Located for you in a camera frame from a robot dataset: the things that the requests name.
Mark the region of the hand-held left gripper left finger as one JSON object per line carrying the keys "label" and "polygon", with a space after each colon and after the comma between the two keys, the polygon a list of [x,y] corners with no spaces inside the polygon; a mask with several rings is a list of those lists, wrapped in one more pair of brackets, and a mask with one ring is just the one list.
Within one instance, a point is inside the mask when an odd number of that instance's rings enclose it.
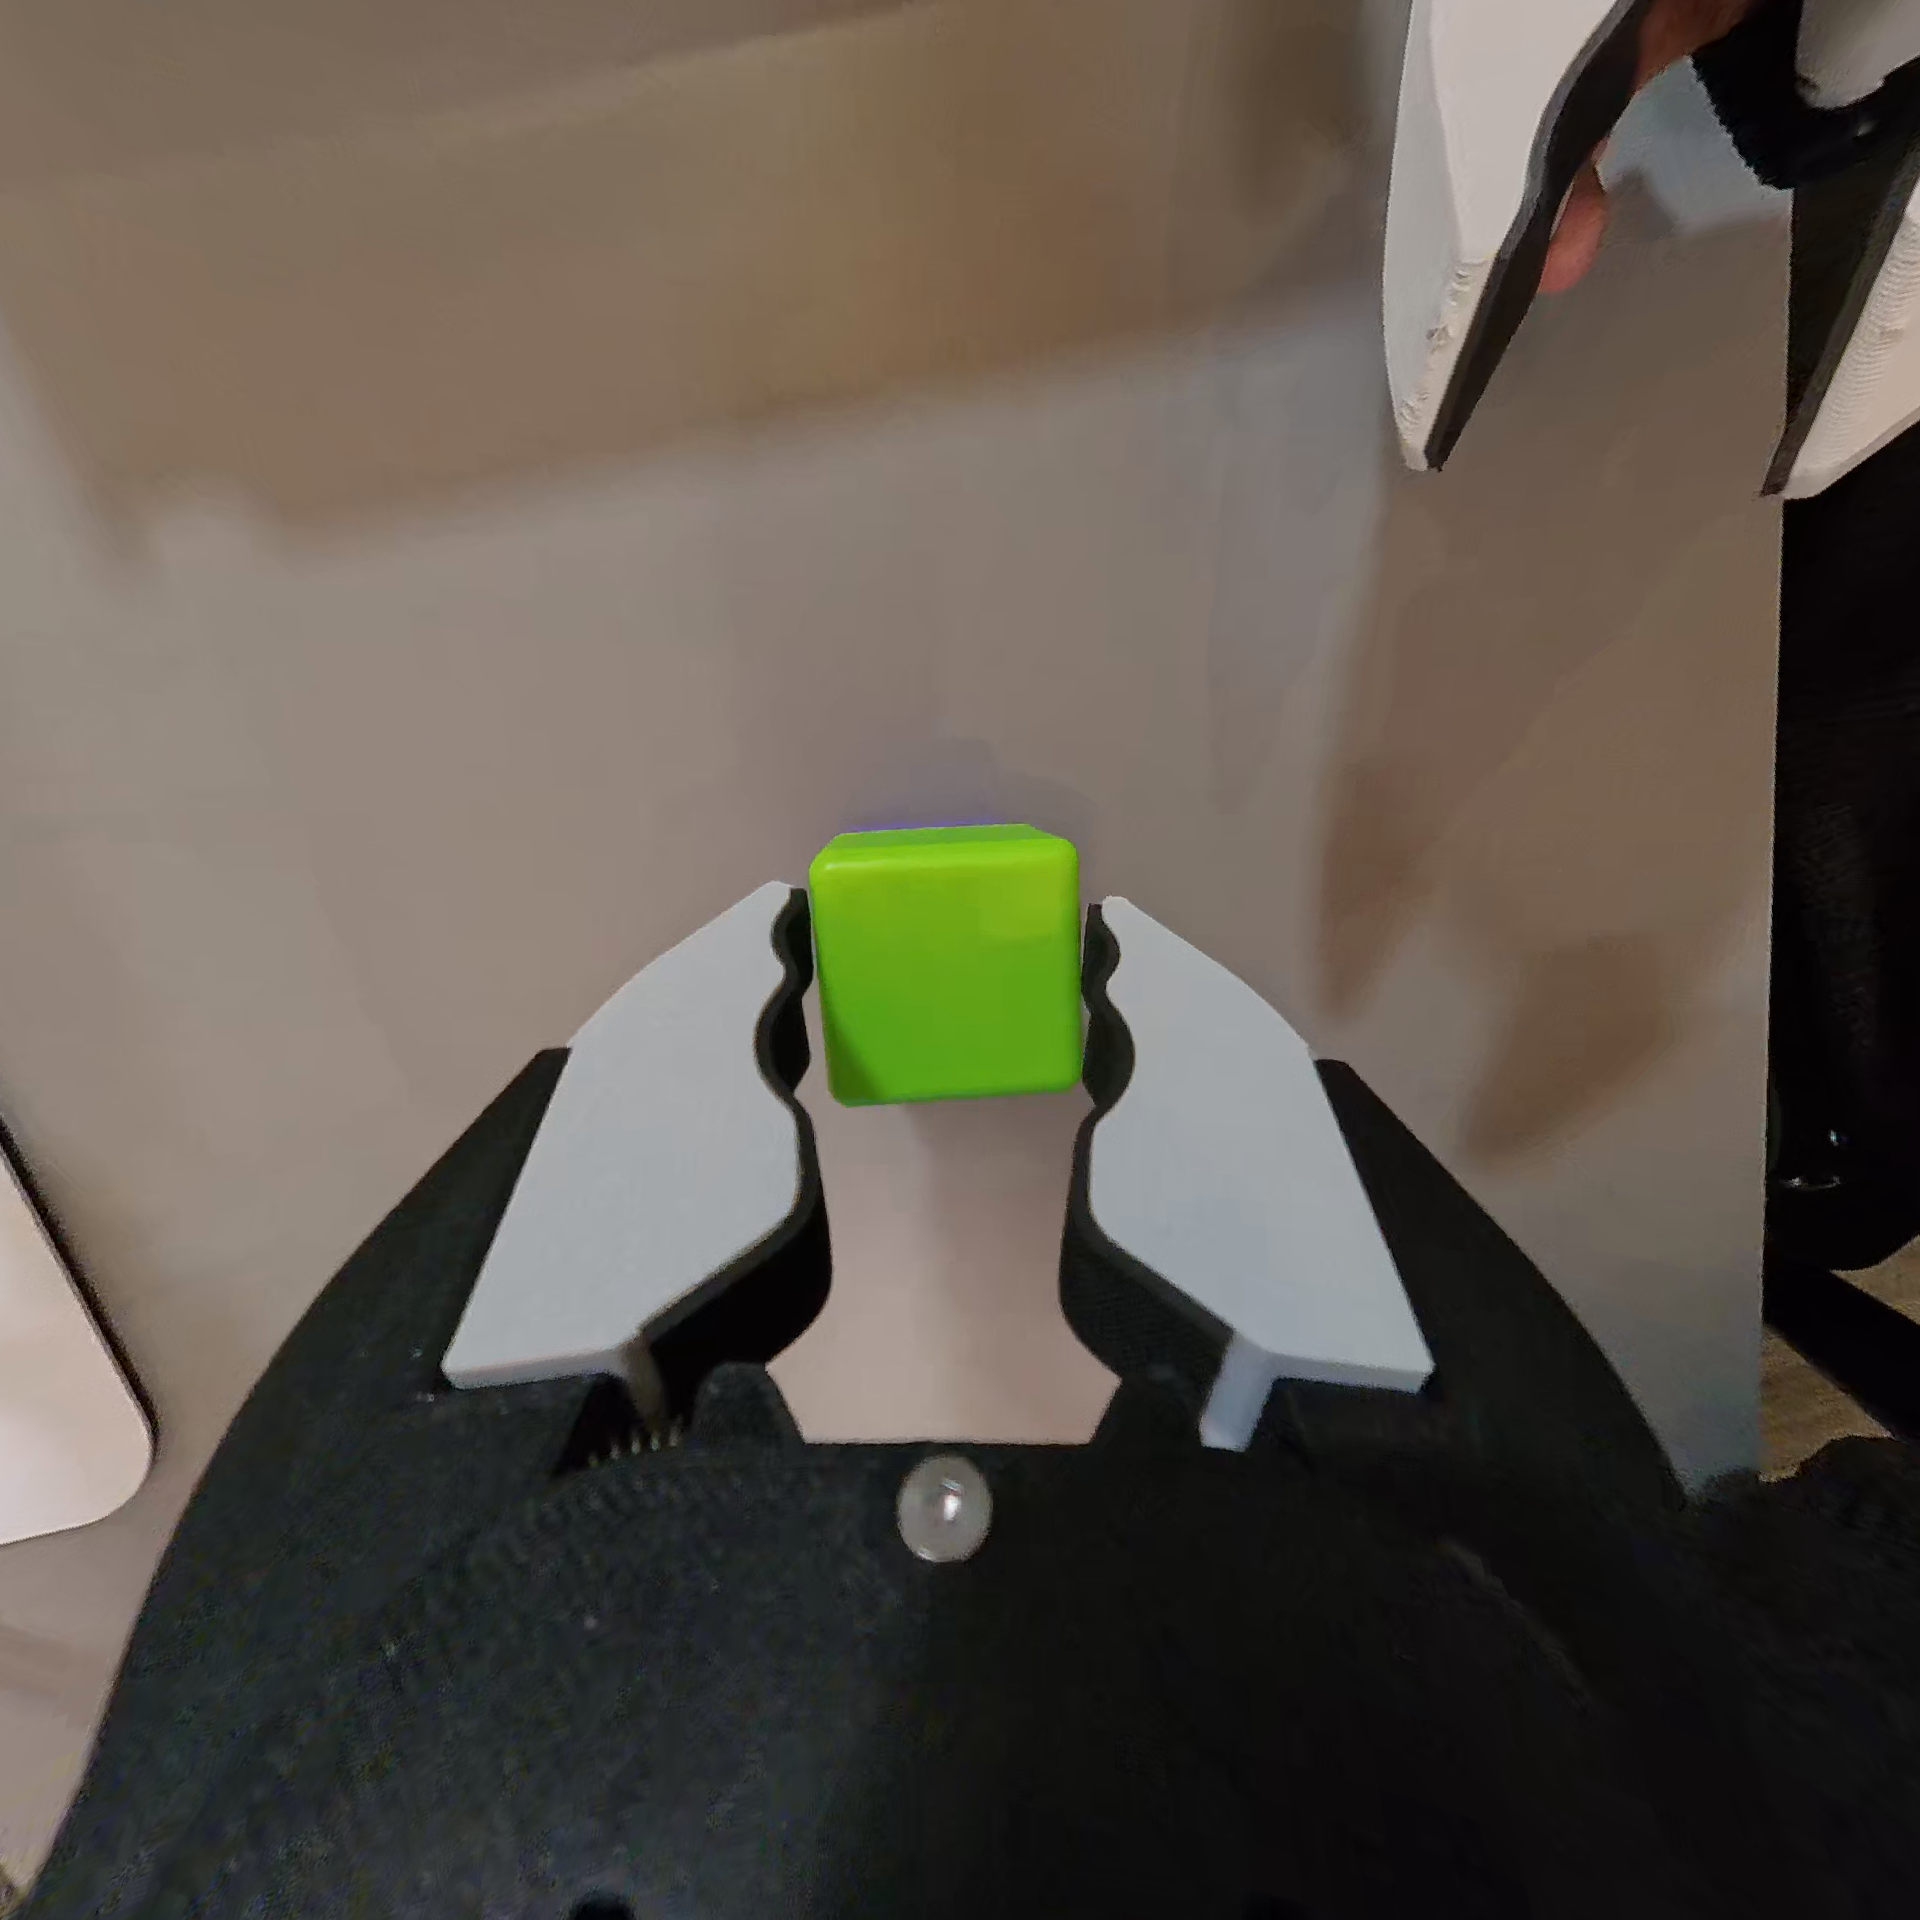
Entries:
{"label": "hand-held left gripper left finger", "polygon": [[612,1378],[671,1425],[715,1367],[774,1359],[819,1319],[809,982],[809,901],[774,880],[574,1032],[443,1352],[452,1388]]}

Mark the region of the grey desk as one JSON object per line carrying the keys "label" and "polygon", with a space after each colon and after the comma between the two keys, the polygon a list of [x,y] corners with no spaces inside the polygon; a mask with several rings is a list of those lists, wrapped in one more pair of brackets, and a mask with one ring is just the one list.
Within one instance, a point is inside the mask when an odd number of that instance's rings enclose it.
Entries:
{"label": "grey desk", "polygon": [[318,1288],[841,829],[1069,837],[1758,1456],[1785,217],[1671,68],[1408,471],[1405,12],[5,5],[5,1117],[157,1432],[16,1880]]}

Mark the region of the person's dark clothing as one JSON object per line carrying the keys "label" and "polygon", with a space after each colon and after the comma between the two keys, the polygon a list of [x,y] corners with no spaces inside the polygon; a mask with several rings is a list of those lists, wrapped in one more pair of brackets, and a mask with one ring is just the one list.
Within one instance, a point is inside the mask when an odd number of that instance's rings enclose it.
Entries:
{"label": "person's dark clothing", "polygon": [[1851,1272],[1915,1246],[1915,469],[1783,514],[1761,1306],[1892,1388],[1892,1434],[1724,1474],[1696,1521],[1753,1665],[1915,1693],[1915,1322]]}

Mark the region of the lime green cube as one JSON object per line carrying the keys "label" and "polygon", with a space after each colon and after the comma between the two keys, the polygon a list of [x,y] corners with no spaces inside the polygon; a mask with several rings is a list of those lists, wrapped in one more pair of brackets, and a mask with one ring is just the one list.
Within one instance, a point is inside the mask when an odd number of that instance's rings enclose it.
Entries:
{"label": "lime green cube", "polygon": [[827,1088],[849,1108],[1083,1070],[1076,846],[1025,822],[838,831],[809,863]]}

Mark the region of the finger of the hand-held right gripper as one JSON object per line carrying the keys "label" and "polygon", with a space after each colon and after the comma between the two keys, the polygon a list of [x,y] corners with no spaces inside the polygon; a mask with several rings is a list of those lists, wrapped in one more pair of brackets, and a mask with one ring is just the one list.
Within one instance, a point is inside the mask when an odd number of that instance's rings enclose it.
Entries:
{"label": "finger of the hand-held right gripper", "polygon": [[1636,86],[1643,2],[1415,2],[1382,232],[1382,360],[1435,473],[1537,295],[1577,173]]}
{"label": "finger of the hand-held right gripper", "polygon": [[1791,194],[1783,434],[1764,495],[1809,497],[1917,420],[1917,149]]}

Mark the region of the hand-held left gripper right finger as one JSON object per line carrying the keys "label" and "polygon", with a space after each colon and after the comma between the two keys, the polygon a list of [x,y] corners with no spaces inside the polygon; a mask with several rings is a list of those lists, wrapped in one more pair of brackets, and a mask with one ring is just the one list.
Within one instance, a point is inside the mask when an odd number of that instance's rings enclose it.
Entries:
{"label": "hand-held left gripper right finger", "polygon": [[1277,1384],[1420,1393],[1433,1356],[1308,1042],[1123,896],[1088,910],[1081,982],[1078,1342],[1180,1384],[1206,1448],[1247,1448]]}

